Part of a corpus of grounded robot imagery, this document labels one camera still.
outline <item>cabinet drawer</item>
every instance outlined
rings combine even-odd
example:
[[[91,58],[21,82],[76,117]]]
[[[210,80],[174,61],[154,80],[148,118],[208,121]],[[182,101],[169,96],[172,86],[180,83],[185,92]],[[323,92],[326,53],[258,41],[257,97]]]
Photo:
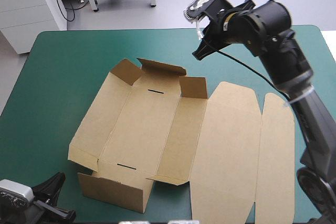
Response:
[[[0,12],[46,5],[45,0],[0,0]]]
[[[21,26],[51,19],[53,19],[53,16],[47,5],[10,10],[0,13],[0,28]]]
[[[37,35],[43,31],[59,30],[54,20],[38,22],[23,26],[1,29],[8,42],[18,54],[30,52]]]

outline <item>black cable on floor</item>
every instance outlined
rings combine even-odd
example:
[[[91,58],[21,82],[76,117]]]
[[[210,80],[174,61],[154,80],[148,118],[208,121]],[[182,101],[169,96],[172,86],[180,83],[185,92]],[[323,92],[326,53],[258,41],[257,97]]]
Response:
[[[67,19],[66,16],[63,14],[62,10],[61,10],[61,7],[60,7],[60,5],[59,5],[58,0],[56,0],[56,2],[57,2],[58,8],[59,8],[59,10],[60,10],[60,12],[61,12],[63,18],[64,18],[66,21],[69,21],[69,22],[74,21],[74,20],[75,20],[75,10],[74,10],[74,8],[72,7],[72,11],[73,11],[74,17],[73,17],[72,19]]]

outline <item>cardboard box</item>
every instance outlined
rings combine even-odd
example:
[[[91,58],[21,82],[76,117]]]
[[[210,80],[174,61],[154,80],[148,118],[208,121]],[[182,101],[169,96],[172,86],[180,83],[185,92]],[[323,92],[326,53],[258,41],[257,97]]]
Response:
[[[194,218],[245,223],[253,203],[265,202],[269,193],[258,190],[257,180],[275,172],[277,161],[263,154],[274,148],[265,144],[274,132],[273,142],[281,145],[275,156],[286,160],[286,167],[279,167],[284,187],[275,201],[287,205],[283,212],[291,219],[294,122],[283,100],[268,94],[264,118],[252,89],[222,82],[208,99],[205,78],[187,77],[182,67],[139,61],[141,69],[124,59],[108,73],[70,143],[69,160],[93,170],[78,174],[83,194],[145,212],[154,180],[190,182]],[[260,174],[259,156],[267,163]],[[272,203],[264,205],[261,211]]]

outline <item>black cable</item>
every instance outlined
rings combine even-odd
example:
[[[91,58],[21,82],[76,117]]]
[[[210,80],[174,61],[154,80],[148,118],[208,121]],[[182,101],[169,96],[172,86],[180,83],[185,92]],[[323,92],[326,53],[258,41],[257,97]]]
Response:
[[[74,8],[72,7],[72,10],[73,10],[73,13],[74,13],[74,17],[73,17],[72,19],[67,19],[67,18],[64,16],[64,14],[63,14],[63,12],[62,12],[62,10],[61,10],[61,7],[59,6],[59,2],[58,2],[58,0],[56,0],[56,2],[57,2],[58,8],[59,8],[59,10],[60,10],[60,12],[61,12],[63,18],[64,18],[66,21],[69,21],[69,22],[74,21],[74,20],[75,20],[75,10],[74,10]]]
[[[258,75],[259,77],[263,78],[272,88],[274,88],[276,91],[278,91],[280,94],[282,94],[286,99],[287,101],[289,101],[289,97],[283,93],[282,91],[278,90],[272,82],[270,82],[265,76],[263,76],[261,73],[259,73],[258,71],[254,70],[253,68],[251,68],[249,65],[246,65],[245,63],[243,63],[242,61],[236,59],[235,57],[231,56],[231,55],[228,55],[222,51],[219,51],[218,49],[214,48],[213,46],[211,46],[204,38],[202,38],[202,41],[208,46],[211,48],[211,50],[221,54],[221,55],[224,55],[228,58],[230,58],[231,60],[234,60],[235,62],[239,63],[240,65],[244,66],[245,68],[247,68],[248,70],[252,71],[253,73],[255,73],[256,75]]]

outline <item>white cabinet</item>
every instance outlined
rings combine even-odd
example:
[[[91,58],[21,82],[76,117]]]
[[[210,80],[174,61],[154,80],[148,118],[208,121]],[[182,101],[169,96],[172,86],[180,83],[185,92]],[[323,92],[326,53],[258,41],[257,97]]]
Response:
[[[40,32],[66,29],[56,0],[0,0],[0,31],[18,54],[30,52]]]

